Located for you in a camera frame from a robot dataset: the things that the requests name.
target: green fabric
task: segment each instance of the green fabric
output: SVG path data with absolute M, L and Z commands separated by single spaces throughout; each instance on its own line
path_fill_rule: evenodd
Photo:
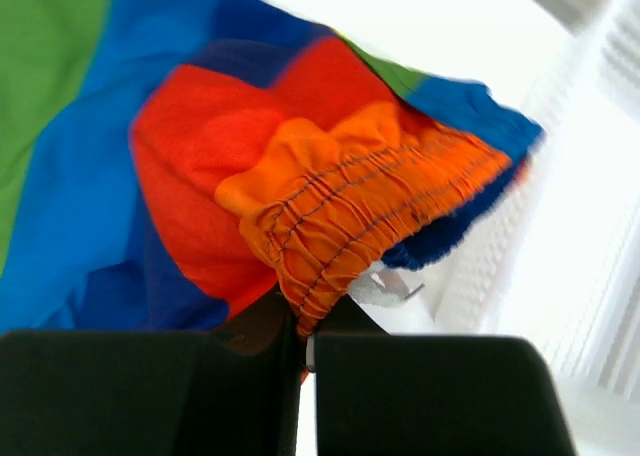
M 33 145 L 77 94 L 108 0 L 0 0 L 0 274 Z
M 428 78 L 420 71 L 375 58 L 347 39 L 345 42 L 401 98 L 409 95 L 422 81 Z

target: orange cuff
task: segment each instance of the orange cuff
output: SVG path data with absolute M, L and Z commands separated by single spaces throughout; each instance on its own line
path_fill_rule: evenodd
M 306 338 L 387 249 L 509 165 L 475 136 L 383 102 L 329 132 L 301 118 L 282 123 L 258 164 L 225 179 L 215 199 L 275 268 Z

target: multicolored cloth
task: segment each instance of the multicolored cloth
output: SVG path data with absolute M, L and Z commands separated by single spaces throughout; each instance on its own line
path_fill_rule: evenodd
M 0 331 L 210 329 L 279 281 L 306 336 L 373 261 L 449 251 L 540 134 L 259 0 L 3 3 Z

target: white surface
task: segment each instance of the white surface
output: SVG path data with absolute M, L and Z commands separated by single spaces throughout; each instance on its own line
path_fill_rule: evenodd
M 568 35 L 529 0 L 267 0 L 331 25 L 366 49 L 443 76 L 481 80 L 503 104 L 520 107 L 532 84 Z M 429 268 L 426 281 L 447 274 Z M 437 292 L 434 288 L 427 291 Z M 427 302 L 400 309 L 365 308 L 391 332 L 425 332 Z M 315 450 L 314 382 L 303 385 L 299 456 Z

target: colorful garment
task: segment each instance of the colorful garment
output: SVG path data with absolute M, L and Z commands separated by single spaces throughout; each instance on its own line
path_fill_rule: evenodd
M 259 0 L 110 0 L 102 29 L 98 13 L 82 51 L 49 59 L 42 81 L 75 75 L 69 89 L 5 118 L 2 331 L 209 329 L 279 282 L 307 336 L 373 261 L 449 251 L 540 133 L 482 85 L 377 60 Z M 24 108 L 53 119 L 37 133 Z

